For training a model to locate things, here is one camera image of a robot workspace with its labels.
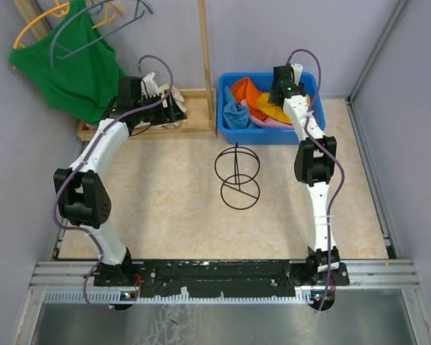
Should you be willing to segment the wooden clothes rack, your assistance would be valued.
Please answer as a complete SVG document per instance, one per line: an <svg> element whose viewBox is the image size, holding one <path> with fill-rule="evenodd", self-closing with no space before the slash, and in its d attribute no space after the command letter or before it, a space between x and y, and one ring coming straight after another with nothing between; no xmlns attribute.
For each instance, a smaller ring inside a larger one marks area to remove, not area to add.
<svg viewBox="0 0 431 345"><path fill-rule="evenodd" d="M136 139L211 139L216 137L217 121L214 100L217 93L211 83L206 6L204 1L198 1L197 4L205 87L180 90L185 98L184 106L187 107L190 115L186 124L181 124L174 129L151 129L143 134L136 130L133 132ZM42 12L37 11L37 6L32 1L15 1L14 5L26 22L26 26L14 41L14 48L23 47L21 39L28 31L32 31L37 39L45 37L49 33L49 29L40 22L52 14L56 17L63 17L70 8L68 1L56 1L52 8Z"/></svg>

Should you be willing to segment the black wire hat stand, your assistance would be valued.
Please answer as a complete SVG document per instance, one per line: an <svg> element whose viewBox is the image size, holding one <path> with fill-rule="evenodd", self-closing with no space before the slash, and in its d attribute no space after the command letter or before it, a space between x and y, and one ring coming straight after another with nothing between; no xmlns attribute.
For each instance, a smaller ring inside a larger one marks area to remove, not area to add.
<svg viewBox="0 0 431 345"><path fill-rule="evenodd" d="M224 158L225 156L233 156L233 172L226 176L222 177L221 174L218 171L218 162L221 158ZM240 169L240 159L239 157L247 156L254 160L256 163L256 170L252 175L248 175L246 173L242 173ZM235 143L234 146L230 146L224 150L222 150L215 158L213 163L213 169L215 172L216 177L220 180L221 186L220 186L220 197L222 202L228 206L229 208L236 210L236 211L247 211L250 208L253 208L259 201L261 196L261 188L258 182L256 181L256 178L258 174L260 173L261 169L261 161L257 153L253 151L252 149L241 146L238 142ZM245 190L243 190L243 187L245 185L253 183L256 187L256 193L250 193ZM252 202L248 204L247 206L235 206L232 203L229 203L224 195L224 190L229 189L234 192L237 192L243 196L249 197Z"/></svg>

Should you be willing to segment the yellow bucket hat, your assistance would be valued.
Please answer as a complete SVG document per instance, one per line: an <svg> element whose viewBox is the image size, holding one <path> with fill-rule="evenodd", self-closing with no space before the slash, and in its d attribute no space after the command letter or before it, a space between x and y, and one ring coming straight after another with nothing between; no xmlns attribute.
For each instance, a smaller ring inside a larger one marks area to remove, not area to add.
<svg viewBox="0 0 431 345"><path fill-rule="evenodd" d="M283 112L280 106L269 103L269 93L263 93L257 99L256 105L269 118L282 122L283 124L292 125L290 118Z"/></svg>

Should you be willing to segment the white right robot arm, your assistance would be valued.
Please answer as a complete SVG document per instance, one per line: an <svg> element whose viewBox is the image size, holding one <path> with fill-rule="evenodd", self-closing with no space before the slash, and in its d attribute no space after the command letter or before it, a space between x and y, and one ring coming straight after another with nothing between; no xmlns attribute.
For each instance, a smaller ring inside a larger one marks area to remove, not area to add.
<svg viewBox="0 0 431 345"><path fill-rule="evenodd" d="M295 79L297 73L297 65L273 68L269 103L282 108L299 139L294 172L297 181L306 185L314 223L306 273L311 282L320 285L331 277L332 270L338 269L340 263L328 211L337 142L335 137L327 136L316 122L305 87Z"/></svg>

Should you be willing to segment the blue plastic bin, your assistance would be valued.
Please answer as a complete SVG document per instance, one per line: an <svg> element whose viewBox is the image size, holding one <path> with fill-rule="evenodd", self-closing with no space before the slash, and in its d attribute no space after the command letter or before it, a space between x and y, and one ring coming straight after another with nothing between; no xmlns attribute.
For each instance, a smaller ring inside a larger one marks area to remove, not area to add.
<svg viewBox="0 0 431 345"><path fill-rule="evenodd" d="M223 120L223 89L231 86L242 78L249 77L254 85L261 91L269 93L274 82L273 73L226 73L218 82L218 128L223 133L229 144L299 144L298 134L303 133L304 120L297 118L307 112L307 97L314 96L317 92L317 83L313 75L302 73L298 86L293 81L287 82L283 87L290 99L284 99L283 112L292 121L293 129L229 129Z"/></svg>

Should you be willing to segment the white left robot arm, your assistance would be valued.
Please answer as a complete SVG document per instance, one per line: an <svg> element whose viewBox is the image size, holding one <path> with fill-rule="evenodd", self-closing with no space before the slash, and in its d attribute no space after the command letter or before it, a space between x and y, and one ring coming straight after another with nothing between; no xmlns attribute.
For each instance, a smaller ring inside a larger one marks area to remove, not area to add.
<svg viewBox="0 0 431 345"><path fill-rule="evenodd" d="M96 133L81 156L53 175L59 214L71 229L85 232L98 247L100 261L111 265L109 275L120 285L129 284L135 268L125 262L127 248L109 220L111 199L103 184L108 167L135 129L177 127L187 119L183 97L170 84L158 85L155 74L123 77L118 94L104 111Z"/></svg>

